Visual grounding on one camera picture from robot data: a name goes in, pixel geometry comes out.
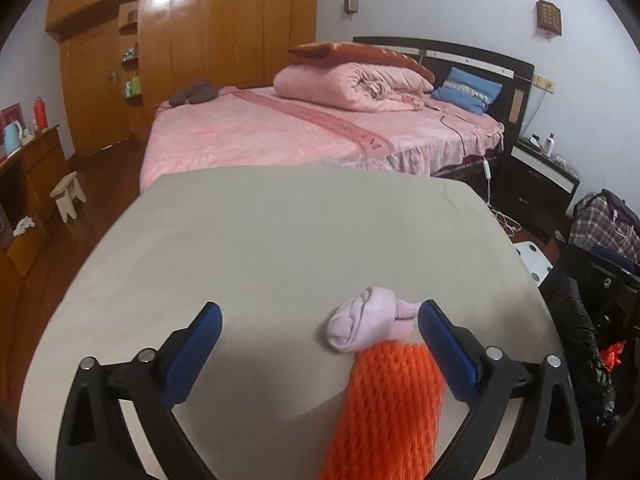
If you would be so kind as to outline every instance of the dark slippers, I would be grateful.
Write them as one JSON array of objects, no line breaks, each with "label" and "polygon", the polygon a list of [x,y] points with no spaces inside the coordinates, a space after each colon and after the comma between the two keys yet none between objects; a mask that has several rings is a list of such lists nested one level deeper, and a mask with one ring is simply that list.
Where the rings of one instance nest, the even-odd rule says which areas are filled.
[{"label": "dark slippers", "polygon": [[169,97],[169,105],[177,107],[185,103],[192,105],[206,103],[218,97],[218,89],[211,85],[209,81],[196,81],[193,86],[178,90]]},{"label": "dark slippers", "polygon": [[190,105],[199,105],[200,103],[213,101],[216,97],[218,97],[218,89],[215,86],[205,86],[203,89],[190,96],[187,99],[187,102]]}]

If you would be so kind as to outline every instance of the white stool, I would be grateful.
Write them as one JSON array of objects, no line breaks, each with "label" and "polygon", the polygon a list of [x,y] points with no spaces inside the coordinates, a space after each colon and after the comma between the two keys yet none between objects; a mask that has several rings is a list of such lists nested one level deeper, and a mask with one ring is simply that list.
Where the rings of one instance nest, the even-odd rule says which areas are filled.
[{"label": "white stool", "polygon": [[551,262],[546,259],[542,250],[533,242],[520,242],[513,245],[518,256],[524,263],[525,267],[531,274],[533,281],[537,286],[545,281],[546,276],[553,268]]},{"label": "white stool", "polygon": [[81,202],[86,202],[86,196],[82,192],[80,184],[78,184],[78,172],[73,171],[68,175],[62,177],[62,180],[53,189],[49,196],[56,199],[56,205],[62,221],[66,224],[66,220],[69,216],[74,220],[78,218],[76,208],[74,207],[73,200],[77,198]]}]

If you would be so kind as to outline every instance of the folded quilt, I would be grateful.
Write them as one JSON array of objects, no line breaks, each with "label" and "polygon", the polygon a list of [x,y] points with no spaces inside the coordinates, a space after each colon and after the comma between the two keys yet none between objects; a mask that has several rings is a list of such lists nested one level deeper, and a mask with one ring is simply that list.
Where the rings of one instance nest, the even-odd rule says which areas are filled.
[{"label": "folded quilt", "polygon": [[331,68],[291,65],[273,80],[280,97],[354,112],[422,110],[433,86],[407,68],[345,63]]}]

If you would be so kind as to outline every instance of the black plastic bag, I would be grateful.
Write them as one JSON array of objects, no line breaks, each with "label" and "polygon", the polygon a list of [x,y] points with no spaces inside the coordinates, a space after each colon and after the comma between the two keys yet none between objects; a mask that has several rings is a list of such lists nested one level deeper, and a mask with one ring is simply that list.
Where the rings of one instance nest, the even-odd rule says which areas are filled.
[{"label": "black plastic bag", "polygon": [[578,283],[562,266],[555,266],[540,285],[562,342],[584,433],[588,464],[596,463],[606,450],[614,425],[615,390],[604,365],[596,329],[580,299]]}]

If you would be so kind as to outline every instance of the blue gripper pad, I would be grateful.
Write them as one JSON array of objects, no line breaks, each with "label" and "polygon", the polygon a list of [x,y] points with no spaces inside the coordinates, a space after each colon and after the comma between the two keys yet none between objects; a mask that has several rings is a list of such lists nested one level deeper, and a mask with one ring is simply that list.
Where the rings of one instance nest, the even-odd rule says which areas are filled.
[{"label": "blue gripper pad", "polygon": [[168,409],[187,400],[221,333],[222,311],[207,303],[188,328],[173,332],[162,345],[160,352],[175,353],[164,370],[162,403]]},{"label": "blue gripper pad", "polygon": [[469,330],[454,326],[433,300],[420,306],[418,329],[453,396],[474,404],[479,397],[482,345]]}]

